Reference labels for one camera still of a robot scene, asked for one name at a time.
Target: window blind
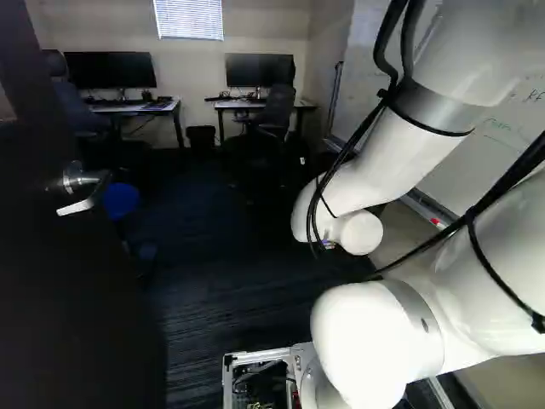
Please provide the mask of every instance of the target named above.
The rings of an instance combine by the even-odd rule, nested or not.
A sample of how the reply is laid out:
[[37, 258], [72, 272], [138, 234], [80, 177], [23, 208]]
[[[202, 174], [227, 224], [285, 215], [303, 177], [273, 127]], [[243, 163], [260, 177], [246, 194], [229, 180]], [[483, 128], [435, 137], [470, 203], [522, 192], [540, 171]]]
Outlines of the window blind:
[[159, 38], [223, 41], [221, 0], [153, 0]]

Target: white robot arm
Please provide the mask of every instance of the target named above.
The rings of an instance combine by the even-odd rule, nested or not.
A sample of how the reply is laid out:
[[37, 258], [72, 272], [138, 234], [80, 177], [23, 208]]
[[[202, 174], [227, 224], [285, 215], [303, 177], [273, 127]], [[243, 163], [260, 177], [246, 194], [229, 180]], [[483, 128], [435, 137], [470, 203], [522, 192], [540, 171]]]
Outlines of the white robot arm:
[[[368, 254], [382, 240], [382, 224], [365, 208], [408, 193], [486, 108], [500, 103], [525, 73], [545, 66], [543, 2], [445, 0], [439, 15], [361, 154], [322, 192], [318, 235], [350, 253]], [[315, 189], [312, 181], [302, 190], [292, 213], [292, 232], [301, 242]]]
[[[382, 225], [364, 208], [411, 190], [484, 109], [525, 72], [545, 66], [543, 2], [447, 0], [440, 13], [412, 78], [387, 103], [363, 152], [322, 192], [319, 239], [357, 255], [373, 251]], [[292, 214], [300, 241], [307, 241], [315, 188], [314, 181], [305, 187]], [[327, 291], [311, 328], [319, 363], [339, 393], [328, 407], [391, 408], [417, 379], [545, 352], [544, 205], [541, 172], [454, 233], [430, 271]]]

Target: computer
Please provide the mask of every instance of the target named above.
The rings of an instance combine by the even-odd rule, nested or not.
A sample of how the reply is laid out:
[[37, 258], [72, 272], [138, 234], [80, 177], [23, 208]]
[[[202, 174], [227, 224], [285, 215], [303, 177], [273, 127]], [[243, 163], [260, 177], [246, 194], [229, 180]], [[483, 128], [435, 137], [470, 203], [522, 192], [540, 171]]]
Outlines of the computer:
[[287, 54], [226, 54], [228, 87], [293, 85], [295, 63]]
[[65, 52], [79, 89], [156, 88], [152, 56], [142, 52]]

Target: black office chair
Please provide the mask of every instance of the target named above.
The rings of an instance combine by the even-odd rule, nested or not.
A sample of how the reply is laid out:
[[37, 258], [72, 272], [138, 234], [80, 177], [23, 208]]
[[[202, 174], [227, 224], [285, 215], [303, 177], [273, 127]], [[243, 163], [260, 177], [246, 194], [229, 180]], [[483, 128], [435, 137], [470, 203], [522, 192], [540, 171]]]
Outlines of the black office chair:
[[223, 144], [228, 170], [246, 193], [284, 183], [283, 146], [290, 130], [294, 103], [293, 87], [274, 85], [263, 111], [246, 122], [247, 132]]
[[87, 169], [135, 169], [141, 166], [149, 144], [143, 141], [122, 141], [120, 130], [112, 122], [92, 112], [76, 86], [69, 81], [64, 55], [57, 49], [42, 50], [54, 90], [59, 97], [66, 119]]
[[295, 104], [295, 89], [287, 84], [273, 85], [265, 109], [247, 122], [248, 135], [274, 136], [281, 142], [290, 130], [290, 116]]
[[111, 127], [110, 121], [91, 112], [76, 86], [68, 81], [68, 67], [62, 53], [58, 49], [44, 49], [42, 53], [49, 67], [54, 90], [72, 131], [81, 137], [107, 132]]

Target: door lever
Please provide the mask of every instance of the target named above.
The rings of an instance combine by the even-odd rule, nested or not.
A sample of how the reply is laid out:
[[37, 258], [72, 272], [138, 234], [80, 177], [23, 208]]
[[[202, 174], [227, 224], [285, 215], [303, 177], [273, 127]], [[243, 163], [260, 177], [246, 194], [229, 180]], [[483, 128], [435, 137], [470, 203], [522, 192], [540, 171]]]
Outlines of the door lever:
[[95, 189], [93, 189], [93, 192], [87, 198], [57, 209], [57, 215], [68, 216], [92, 209], [100, 201], [111, 179], [112, 173], [109, 170], [85, 172], [80, 161], [72, 161], [62, 175], [62, 187], [64, 190], [69, 194], [74, 194], [75, 191], [83, 186], [95, 185]]

